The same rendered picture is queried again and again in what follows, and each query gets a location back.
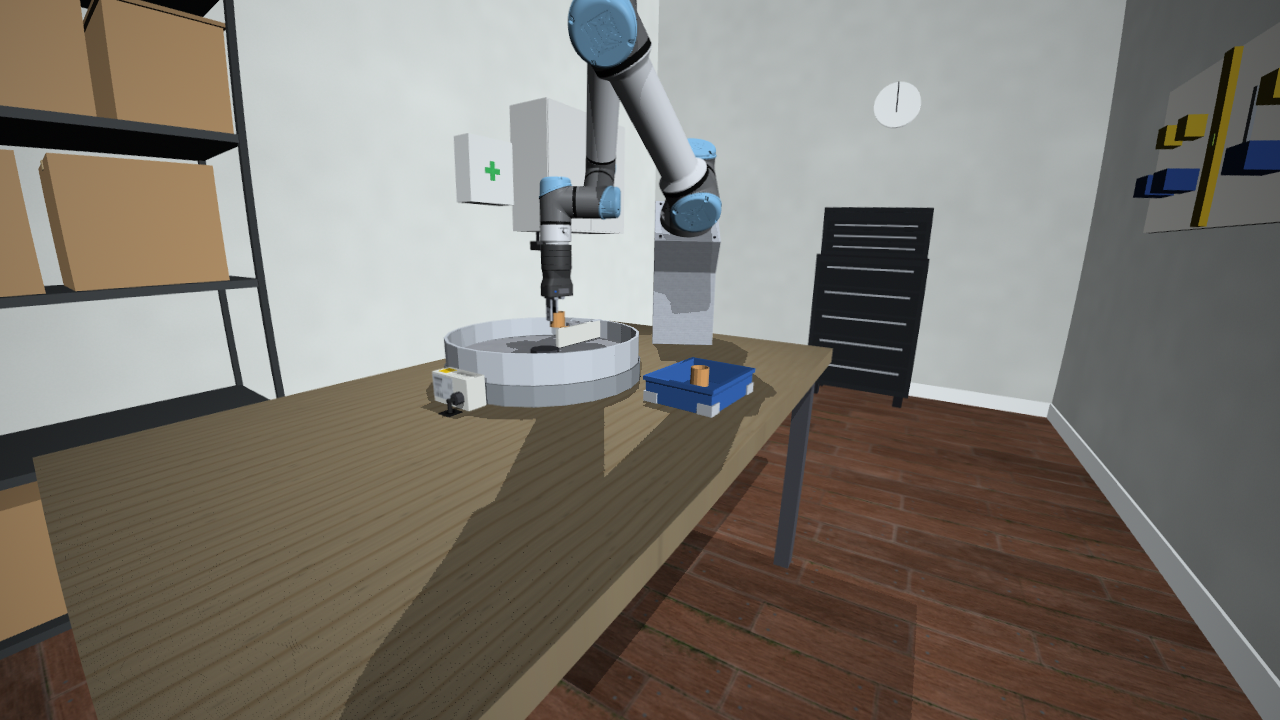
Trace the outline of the blue crate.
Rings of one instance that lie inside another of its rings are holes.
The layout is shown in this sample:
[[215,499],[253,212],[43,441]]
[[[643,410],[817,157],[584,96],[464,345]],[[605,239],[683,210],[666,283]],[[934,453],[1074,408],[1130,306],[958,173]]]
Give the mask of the blue crate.
[[[707,387],[690,384],[692,365],[710,366],[709,384]],[[753,392],[754,372],[755,368],[751,366],[689,357],[681,363],[675,363],[643,375],[643,380],[646,380],[646,389],[643,391],[643,401],[662,404],[712,418],[730,406],[730,404]]]

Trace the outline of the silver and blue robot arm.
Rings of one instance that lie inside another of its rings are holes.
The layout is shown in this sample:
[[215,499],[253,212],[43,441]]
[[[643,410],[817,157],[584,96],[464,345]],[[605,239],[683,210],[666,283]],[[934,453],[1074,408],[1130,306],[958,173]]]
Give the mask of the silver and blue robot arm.
[[678,237],[705,234],[722,208],[716,146],[686,138],[652,65],[637,0],[573,0],[570,9],[570,41],[588,63],[586,172],[584,186],[566,177],[541,178],[540,225],[620,217],[614,173],[621,101],[660,173],[660,225]]

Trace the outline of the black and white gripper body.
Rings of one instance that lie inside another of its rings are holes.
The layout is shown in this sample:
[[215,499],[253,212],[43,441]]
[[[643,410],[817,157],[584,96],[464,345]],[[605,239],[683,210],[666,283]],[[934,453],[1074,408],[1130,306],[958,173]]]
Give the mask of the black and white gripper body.
[[541,251],[541,297],[573,296],[571,225],[540,225],[536,240],[530,250]]

